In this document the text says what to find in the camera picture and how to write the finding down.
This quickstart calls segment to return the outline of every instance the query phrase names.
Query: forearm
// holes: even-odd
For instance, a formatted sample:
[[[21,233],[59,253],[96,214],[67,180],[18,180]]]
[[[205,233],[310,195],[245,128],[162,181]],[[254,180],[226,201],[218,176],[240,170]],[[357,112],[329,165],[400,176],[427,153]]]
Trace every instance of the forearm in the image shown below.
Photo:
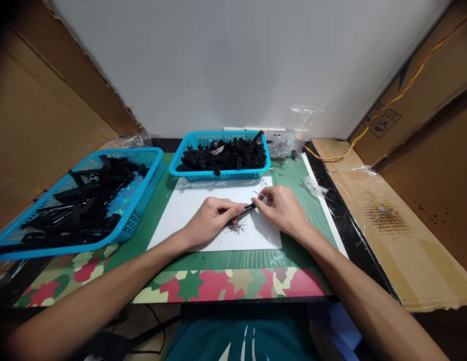
[[[10,338],[16,359],[58,360],[101,330],[164,266],[183,253],[175,233],[98,277],[22,325]]]
[[[300,241],[321,266],[347,313],[383,359],[447,359],[415,319],[316,229]]]

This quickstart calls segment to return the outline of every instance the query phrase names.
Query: white wall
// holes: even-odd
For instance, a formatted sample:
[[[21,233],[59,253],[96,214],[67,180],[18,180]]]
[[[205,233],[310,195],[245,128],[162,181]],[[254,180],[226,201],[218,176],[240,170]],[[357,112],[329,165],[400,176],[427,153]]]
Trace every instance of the white wall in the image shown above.
[[[346,138],[449,0],[53,0],[151,133],[282,128],[327,109]]]

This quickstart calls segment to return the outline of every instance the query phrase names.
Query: green cutting mat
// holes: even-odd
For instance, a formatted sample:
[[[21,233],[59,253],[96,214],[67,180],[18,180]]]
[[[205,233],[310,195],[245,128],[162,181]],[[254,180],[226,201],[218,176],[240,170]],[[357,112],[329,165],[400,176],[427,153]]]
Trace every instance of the green cutting mat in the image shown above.
[[[123,264],[144,252],[162,217],[168,200],[175,189],[178,177],[168,172],[168,166],[174,153],[165,153],[163,173],[153,196],[141,218],[133,237],[120,245],[105,268],[105,272]],[[326,216],[320,203],[305,189],[302,179],[308,175],[303,159],[295,162],[289,159],[287,164],[272,162],[274,169],[265,173],[271,176],[273,185],[289,187],[295,193],[300,205],[305,210],[310,221],[317,226],[323,235],[335,247],[334,237],[327,223]],[[225,270],[225,269],[253,269],[270,267],[297,267],[308,269],[316,267],[313,258],[292,237],[281,233],[282,249],[279,250],[248,250],[248,251],[218,251],[187,253],[177,258],[164,271],[187,270]]]

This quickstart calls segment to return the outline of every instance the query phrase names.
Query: blue plastic basket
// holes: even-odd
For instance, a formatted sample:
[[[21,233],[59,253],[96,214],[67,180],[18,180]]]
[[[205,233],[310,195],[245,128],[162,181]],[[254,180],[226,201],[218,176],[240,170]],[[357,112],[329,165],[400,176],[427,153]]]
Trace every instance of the blue plastic basket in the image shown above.
[[[190,171],[190,172],[179,172],[177,166],[182,164],[183,153],[188,150],[191,146],[196,149],[200,144],[202,146],[209,146],[214,140],[219,141],[230,141],[233,138],[243,138],[245,140],[253,140],[258,132],[255,131],[241,131],[241,132],[193,132],[185,135],[180,146],[178,147],[175,156],[168,170],[170,174],[181,176],[190,182],[196,181],[224,181],[226,179],[251,179],[260,178],[263,172],[267,171],[271,167],[270,154],[268,153],[267,140],[265,135],[262,135],[263,147],[265,148],[265,155],[267,159],[265,161],[265,167],[261,169],[240,169],[240,170],[221,170],[220,176],[216,176],[212,170],[206,171]]]
[[[106,155],[107,157],[114,158],[125,157],[129,161],[134,161],[137,164],[145,164],[150,167],[144,179],[142,176],[135,173],[135,178],[128,187],[123,188],[117,194],[115,199],[110,201],[107,217],[111,216],[113,213],[121,215],[121,219],[113,232],[103,240],[92,244],[0,254],[0,261],[94,251],[109,243],[125,242],[131,238],[141,216],[143,215],[144,209],[148,204],[160,177],[162,176],[162,173],[165,170],[165,166],[162,161],[163,151],[159,148],[100,150],[84,158],[76,167],[73,168],[73,170],[86,170],[103,167],[104,164],[99,159],[100,155]],[[25,222],[32,220],[37,214],[37,209],[61,204],[53,197],[53,194],[76,187],[76,183],[69,174],[62,177],[54,186],[51,187],[51,189],[44,193],[41,198],[26,209],[3,232],[0,233],[0,246],[18,244],[26,233],[37,231],[33,228],[22,230],[20,229],[20,226]]]

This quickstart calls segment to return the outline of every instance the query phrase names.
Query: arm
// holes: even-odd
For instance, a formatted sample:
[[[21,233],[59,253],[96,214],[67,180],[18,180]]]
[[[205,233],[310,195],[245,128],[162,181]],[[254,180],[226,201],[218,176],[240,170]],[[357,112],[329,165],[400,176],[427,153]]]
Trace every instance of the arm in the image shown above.
[[[347,313],[382,359],[447,360],[415,319],[369,276],[335,249],[306,217],[289,188],[267,187],[255,205],[315,258]]]
[[[96,278],[23,324],[8,340],[17,360],[59,360],[99,332],[163,267],[211,241],[247,204],[207,198],[190,222],[163,242]]]

